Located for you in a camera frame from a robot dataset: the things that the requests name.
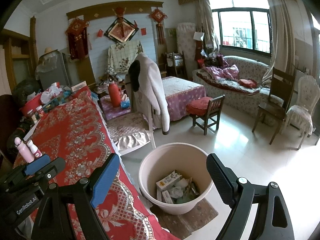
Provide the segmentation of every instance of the pink bottle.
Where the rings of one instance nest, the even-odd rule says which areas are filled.
[[[29,140],[29,141],[27,142],[27,145],[28,145],[28,147],[30,148],[30,151],[32,152],[32,154],[33,154],[36,158],[39,158],[39,157],[42,156],[42,152],[40,152],[40,150],[38,149],[38,147],[33,144],[33,141],[32,141],[32,140]]]
[[[19,137],[16,137],[14,139],[14,144],[27,163],[31,163],[34,161],[35,157]]]

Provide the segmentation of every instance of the sofa backrest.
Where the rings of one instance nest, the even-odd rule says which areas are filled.
[[[253,59],[238,56],[224,57],[230,66],[236,65],[239,70],[239,79],[253,79],[257,83],[262,82],[263,75],[268,69],[268,65]]]

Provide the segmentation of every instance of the screw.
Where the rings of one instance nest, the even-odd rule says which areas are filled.
[[[84,177],[80,179],[80,184],[86,184],[88,182],[88,178]]]
[[[240,177],[240,178],[238,179],[238,181],[239,181],[241,184],[246,184],[246,183],[248,182],[247,179],[244,178],[244,177]]]
[[[49,189],[54,189],[56,186],[57,186],[57,184],[51,183],[51,184],[49,185]]]
[[[271,185],[271,187],[273,187],[273,188],[277,188],[277,187],[278,187],[278,184],[276,184],[275,182],[271,182],[270,185]]]

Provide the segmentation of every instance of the blue gripper pad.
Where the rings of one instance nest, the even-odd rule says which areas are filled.
[[[92,187],[92,199],[90,201],[93,208],[96,208],[99,204],[104,202],[109,188],[119,170],[119,165],[119,156],[117,154],[111,154],[105,163],[100,168],[96,168],[91,174],[90,179],[93,180],[92,182],[95,181],[95,184]],[[97,172],[101,174],[96,179],[95,175],[97,175],[97,172],[95,173],[95,171],[97,169],[99,169]]]
[[[46,166],[48,163],[50,163],[50,157],[47,154],[43,154],[41,157],[35,159],[33,162],[29,163],[25,170],[24,173],[26,175],[33,175],[35,174],[37,171],[39,171],[39,169],[43,168],[44,166]]]

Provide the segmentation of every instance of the wall hanging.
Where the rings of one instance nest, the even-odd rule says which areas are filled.
[[[158,43],[164,44],[164,32],[163,32],[163,25],[161,22],[164,19],[167,19],[167,15],[165,15],[157,7],[153,12],[150,13],[149,17],[154,19],[157,22],[156,29],[157,29],[157,35],[158,35]]]
[[[112,9],[117,19],[110,25],[104,35],[114,42],[130,41],[139,30],[136,23],[132,24],[123,17],[125,9],[121,7]]]
[[[88,26],[89,22],[75,18],[66,30],[72,60],[85,59],[88,56]]]

